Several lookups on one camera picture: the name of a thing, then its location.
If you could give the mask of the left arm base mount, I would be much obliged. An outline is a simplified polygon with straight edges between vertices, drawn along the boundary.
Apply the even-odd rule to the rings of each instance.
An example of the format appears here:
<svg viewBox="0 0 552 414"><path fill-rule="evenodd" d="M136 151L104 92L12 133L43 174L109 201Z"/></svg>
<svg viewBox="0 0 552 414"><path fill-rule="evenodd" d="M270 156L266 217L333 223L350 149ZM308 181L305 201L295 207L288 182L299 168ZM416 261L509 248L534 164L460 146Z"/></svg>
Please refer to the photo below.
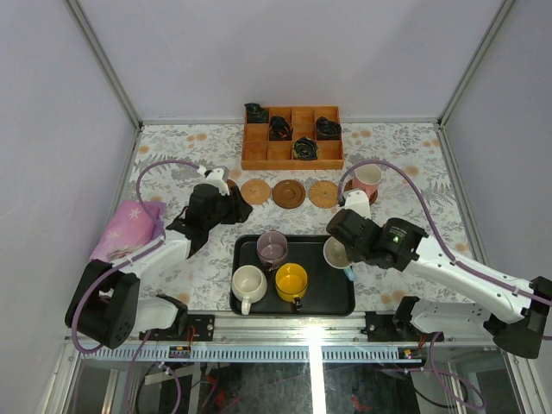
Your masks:
<svg viewBox="0 0 552 414"><path fill-rule="evenodd" d="M215 329L214 315L190 314L186 304L176 298L159 294L157 298L176 308L176 317L165 329L153 329L151 338L156 341L212 342Z"/></svg>

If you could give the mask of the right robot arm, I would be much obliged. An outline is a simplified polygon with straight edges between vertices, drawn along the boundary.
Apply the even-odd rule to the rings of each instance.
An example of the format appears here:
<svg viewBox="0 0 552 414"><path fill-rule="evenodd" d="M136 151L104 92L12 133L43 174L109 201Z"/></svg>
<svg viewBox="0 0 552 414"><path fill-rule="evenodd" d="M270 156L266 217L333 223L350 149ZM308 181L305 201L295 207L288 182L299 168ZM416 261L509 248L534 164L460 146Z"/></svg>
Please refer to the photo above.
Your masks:
<svg viewBox="0 0 552 414"><path fill-rule="evenodd" d="M482 327L499 348L526 359L539 356L551 307L549 279L518 279L474 260L453 258L434 236L396 217L379 226L343 209L326 230L353 262L413 273L471 299L490 312Z"/></svg>

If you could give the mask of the purple cup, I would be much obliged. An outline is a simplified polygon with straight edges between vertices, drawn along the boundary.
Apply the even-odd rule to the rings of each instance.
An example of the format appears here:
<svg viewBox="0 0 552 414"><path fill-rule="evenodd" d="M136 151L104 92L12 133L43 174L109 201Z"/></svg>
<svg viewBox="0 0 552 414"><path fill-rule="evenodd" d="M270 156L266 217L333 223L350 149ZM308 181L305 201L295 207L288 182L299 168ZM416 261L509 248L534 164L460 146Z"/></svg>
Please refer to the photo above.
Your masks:
<svg viewBox="0 0 552 414"><path fill-rule="evenodd" d="M288 255L286 237L276 231L267 231L256 242L258 258L267 271L273 271L285 264Z"/></svg>

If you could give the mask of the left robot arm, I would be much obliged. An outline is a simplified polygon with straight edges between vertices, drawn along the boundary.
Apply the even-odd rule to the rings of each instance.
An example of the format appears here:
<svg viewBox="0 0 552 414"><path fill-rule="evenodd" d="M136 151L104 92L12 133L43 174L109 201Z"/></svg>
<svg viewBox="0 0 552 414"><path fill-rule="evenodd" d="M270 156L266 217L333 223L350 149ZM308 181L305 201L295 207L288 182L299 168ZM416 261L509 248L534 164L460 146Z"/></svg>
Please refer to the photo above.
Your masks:
<svg viewBox="0 0 552 414"><path fill-rule="evenodd" d="M191 258L217 225L244 223L252 211L236 185L227 195L214 185L196 185L164 235L140 248L135 257L87 264L68 306L66 327L73 336L88 336L110 349L146 332L160 332L174 341L183 338L189 329L186 304L164 293L143 298L142 282Z"/></svg>

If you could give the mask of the white cup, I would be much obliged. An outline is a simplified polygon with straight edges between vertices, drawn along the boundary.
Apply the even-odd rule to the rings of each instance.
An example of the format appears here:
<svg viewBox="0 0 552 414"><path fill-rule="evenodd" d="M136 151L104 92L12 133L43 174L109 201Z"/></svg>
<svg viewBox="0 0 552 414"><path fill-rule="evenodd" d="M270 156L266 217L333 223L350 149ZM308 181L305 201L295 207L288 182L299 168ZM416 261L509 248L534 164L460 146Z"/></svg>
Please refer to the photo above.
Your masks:
<svg viewBox="0 0 552 414"><path fill-rule="evenodd" d="M232 276L231 291L241 302L240 313L246 316L253 304L260 302L267 293L267 277L252 265L239 267Z"/></svg>

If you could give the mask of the yellow cup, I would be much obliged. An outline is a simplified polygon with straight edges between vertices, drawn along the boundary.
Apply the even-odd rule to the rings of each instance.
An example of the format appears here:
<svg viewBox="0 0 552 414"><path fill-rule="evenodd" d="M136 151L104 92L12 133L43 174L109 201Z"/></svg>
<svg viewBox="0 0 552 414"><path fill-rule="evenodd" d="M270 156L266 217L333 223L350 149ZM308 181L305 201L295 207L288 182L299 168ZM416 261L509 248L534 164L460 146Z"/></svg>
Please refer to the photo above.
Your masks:
<svg viewBox="0 0 552 414"><path fill-rule="evenodd" d="M308 274L303 267L296 263L282 265L275 274L275 286L283 301L295 311L302 310L302 298L308 289Z"/></svg>

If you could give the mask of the light blue cup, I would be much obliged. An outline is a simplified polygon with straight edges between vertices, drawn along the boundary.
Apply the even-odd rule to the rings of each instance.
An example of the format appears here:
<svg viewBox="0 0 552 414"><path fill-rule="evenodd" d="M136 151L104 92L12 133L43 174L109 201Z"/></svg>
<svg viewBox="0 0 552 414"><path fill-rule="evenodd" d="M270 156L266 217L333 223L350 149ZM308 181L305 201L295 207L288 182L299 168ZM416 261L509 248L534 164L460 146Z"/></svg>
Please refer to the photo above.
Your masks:
<svg viewBox="0 0 552 414"><path fill-rule="evenodd" d="M331 267L342 270L350 281L355 280L353 262L348 259L345 247L335 237L330 237L324 243L323 257Z"/></svg>

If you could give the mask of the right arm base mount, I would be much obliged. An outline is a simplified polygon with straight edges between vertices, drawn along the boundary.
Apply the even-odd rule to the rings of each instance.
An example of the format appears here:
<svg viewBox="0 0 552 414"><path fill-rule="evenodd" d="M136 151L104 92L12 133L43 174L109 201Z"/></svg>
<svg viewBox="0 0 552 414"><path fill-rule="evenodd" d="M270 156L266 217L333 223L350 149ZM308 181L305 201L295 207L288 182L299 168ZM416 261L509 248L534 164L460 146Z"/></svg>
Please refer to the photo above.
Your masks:
<svg viewBox="0 0 552 414"><path fill-rule="evenodd" d="M365 327L361 333L370 342L418 342L433 335L426 328L419 329L420 324L414 323L414 316L422 316L423 312L436 313L437 303L416 296L405 296L393 314L366 311Z"/></svg>

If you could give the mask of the pink cup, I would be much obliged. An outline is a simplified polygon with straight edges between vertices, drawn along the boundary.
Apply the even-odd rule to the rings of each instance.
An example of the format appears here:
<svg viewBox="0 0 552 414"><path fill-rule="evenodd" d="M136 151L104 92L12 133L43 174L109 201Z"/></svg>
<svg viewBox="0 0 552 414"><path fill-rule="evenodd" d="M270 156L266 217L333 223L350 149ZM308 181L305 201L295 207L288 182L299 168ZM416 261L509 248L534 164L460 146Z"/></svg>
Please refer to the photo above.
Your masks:
<svg viewBox="0 0 552 414"><path fill-rule="evenodd" d="M354 170L352 188L364 191L371 197L378 189L382 180L382 171L377 165L368 164Z"/></svg>

